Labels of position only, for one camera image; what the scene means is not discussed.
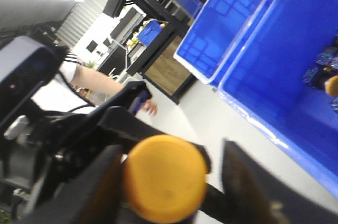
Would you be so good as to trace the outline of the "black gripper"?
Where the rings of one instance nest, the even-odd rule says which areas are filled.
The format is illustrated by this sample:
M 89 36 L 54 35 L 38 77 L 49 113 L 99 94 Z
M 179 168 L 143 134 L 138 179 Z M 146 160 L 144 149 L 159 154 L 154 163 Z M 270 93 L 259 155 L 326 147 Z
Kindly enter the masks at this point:
M 43 110 L 31 95 L 1 99 L 1 207 L 14 205 L 16 189 L 38 206 L 81 173 L 16 223 L 114 223 L 123 152 L 161 134 L 135 116 L 151 96 L 146 84 L 129 82 L 88 114 Z

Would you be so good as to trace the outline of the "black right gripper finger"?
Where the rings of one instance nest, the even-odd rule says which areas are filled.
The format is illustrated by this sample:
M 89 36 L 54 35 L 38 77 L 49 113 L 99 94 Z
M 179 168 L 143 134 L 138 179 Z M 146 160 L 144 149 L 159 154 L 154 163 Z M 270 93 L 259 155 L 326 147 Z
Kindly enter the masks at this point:
M 230 223 L 337 223 L 336 213 L 287 186 L 234 141 L 224 141 L 221 181 Z

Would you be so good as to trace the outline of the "person's bare forearm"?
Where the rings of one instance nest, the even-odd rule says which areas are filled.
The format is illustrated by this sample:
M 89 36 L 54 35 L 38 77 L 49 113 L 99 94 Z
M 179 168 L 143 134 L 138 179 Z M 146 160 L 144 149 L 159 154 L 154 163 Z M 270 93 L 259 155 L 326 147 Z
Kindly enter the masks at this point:
M 124 88 L 123 84 L 116 82 L 107 75 L 81 65 L 77 65 L 70 83 L 77 87 L 108 95 L 115 95 Z

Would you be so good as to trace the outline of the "person's hand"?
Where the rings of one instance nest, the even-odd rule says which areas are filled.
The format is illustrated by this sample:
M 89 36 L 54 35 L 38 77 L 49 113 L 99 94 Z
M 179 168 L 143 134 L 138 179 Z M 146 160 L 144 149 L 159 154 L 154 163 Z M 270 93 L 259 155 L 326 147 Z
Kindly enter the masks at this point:
M 141 110 L 147 112 L 149 115 L 156 116 L 158 113 L 158 106 L 153 99 L 148 99 L 142 104 Z

